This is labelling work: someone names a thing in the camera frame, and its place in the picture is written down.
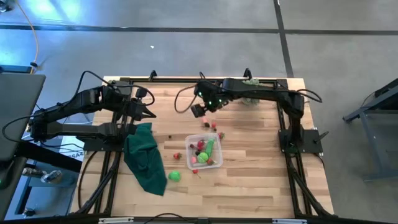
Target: green toy vegetable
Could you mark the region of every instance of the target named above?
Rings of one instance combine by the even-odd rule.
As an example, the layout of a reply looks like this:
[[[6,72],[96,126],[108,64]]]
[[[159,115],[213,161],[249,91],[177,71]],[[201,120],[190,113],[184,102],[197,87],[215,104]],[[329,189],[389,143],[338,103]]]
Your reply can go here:
[[[208,155],[209,157],[211,157],[211,152],[212,152],[212,150],[213,150],[213,145],[214,145],[214,139],[210,139],[210,140],[207,142],[206,150],[205,150],[205,152],[207,153],[207,155]]]
[[[198,156],[199,163],[206,163],[208,159],[209,159],[209,155],[205,152],[201,152]]]
[[[179,182],[181,180],[181,173],[179,171],[172,171],[171,173],[169,173],[169,179]]]

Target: butcher block tabletop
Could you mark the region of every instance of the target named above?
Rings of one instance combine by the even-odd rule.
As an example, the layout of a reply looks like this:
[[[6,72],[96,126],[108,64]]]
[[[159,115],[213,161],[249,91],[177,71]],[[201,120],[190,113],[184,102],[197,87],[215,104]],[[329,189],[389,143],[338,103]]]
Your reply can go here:
[[[119,80],[120,77],[104,79]],[[305,88],[304,80],[301,78],[288,78],[287,82],[290,90]],[[294,217],[286,161],[280,152],[277,137],[280,128],[275,102],[260,101],[257,106],[246,106],[240,100],[236,100],[215,113],[207,112],[208,120],[216,122],[217,132],[225,133],[225,138],[221,141],[223,165],[220,168],[199,170],[198,174],[193,174],[187,167],[185,138],[192,134],[211,131],[203,128],[201,119],[195,118],[190,110],[184,114],[175,112],[174,99],[179,90],[194,83],[135,84],[153,92],[155,103],[148,106],[148,109],[157,116],[135,124],[152,123],[153,135],[162,156],[166,175],[172,170],[177,170],[181,172],[182,178],[180,182],[169,180],[163,197],[147,193],[124,163],[122,154],[112,216],[153,217],[160,213],[172,212],[183,217]],[[177,101],[177,108],[185,109],[192,98],[192,89],[182,92]],[[201,103],[200,100],[197,98],[195,102]],[[143,100],[144,103],[150,101],[149,95]],[[110,122],[111,118],[110,111],[96,112],[93,125]],[[305,103],[302,125],[305,129],[313,128],[309,103]],[[175,160],[173,155],[178,152],[182,154],[182,158]],[[91,153],[85,156],[81,169]],[[98,185],[103,158],[104,152],[98,152],[88,165],[81,185],[82,203]],[[302,154],[302,160],[308,188],[324,208],[333,213],[321,160],[313,154]],[[105,207],[108,190],[109,184],[104,190],[101,209]],[[298,197],[300,208],[304,212],[299,190]],[[77,188],[70,211],[76,210]]]

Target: clear plastic container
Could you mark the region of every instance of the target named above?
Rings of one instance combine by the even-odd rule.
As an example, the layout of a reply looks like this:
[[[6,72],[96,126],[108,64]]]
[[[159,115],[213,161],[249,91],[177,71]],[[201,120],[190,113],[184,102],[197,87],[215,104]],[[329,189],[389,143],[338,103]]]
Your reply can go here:
[[[198,141],[204,140],[206,143],[210,140],[214,139],[214,145],[213,145],[213,150],[211,151],[211,156],[210,159],[212,159],[215,163],[213,165],[208,165],[207,163],[199,163],[196,162],[195,164],[192,164],[191,158],[197,157],[195,152],[197,151],[196,149],[191,149],[189,145],[193,144],[195,147],[198,145]],[[208,168],[216,168],[220,167],[223,165],[223,154],[221,152],[221,143],[220,143],[220,138],[218,137],[218,134],[216,133],[208,133],[208,134],[196,134],[196,135],[191,135],[185,138],[185,147],[187,148],[187,164],[188,168],[191,170],[195,169],[208,169]],[[204,152],[206,149],[206,145],[203,147],[202,152]]]

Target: green cloth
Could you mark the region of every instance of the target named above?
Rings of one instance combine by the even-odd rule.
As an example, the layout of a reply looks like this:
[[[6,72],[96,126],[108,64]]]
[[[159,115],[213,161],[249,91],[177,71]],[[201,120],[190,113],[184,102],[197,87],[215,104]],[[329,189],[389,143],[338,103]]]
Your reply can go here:
[[[124,162],[146,192],[163,196],[167,178],[151,129],[152,123],[138,124],[136,133],[126,138]]]

